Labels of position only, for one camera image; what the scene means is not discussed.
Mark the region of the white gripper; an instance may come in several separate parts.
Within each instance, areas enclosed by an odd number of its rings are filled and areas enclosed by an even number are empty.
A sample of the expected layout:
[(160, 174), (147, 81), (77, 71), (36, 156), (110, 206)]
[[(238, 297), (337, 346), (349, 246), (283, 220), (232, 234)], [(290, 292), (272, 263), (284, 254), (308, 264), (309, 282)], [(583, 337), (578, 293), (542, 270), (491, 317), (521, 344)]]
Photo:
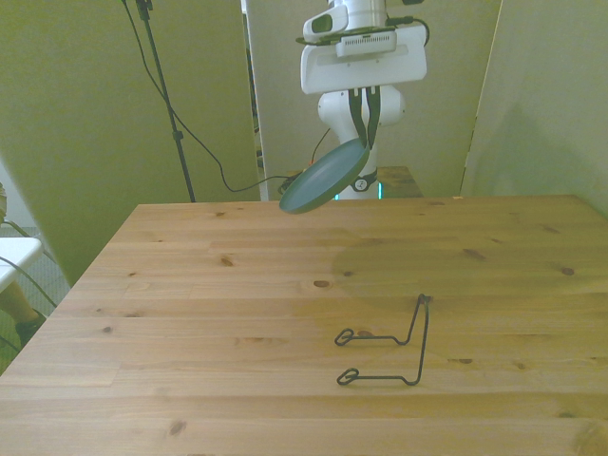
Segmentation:
[[(301, 88), (306, 94), (348, 89), (351, 120), (360, 142), (373, 147), (380, 121), (380, 86), (418, 81), (427, 74), (426, 29), (419, 25), (395, 31), (395, 50), (340, 56), (337, 46), (306, 46), (300, 60)], [(366, 88), (368, 126), (363, 120)]]

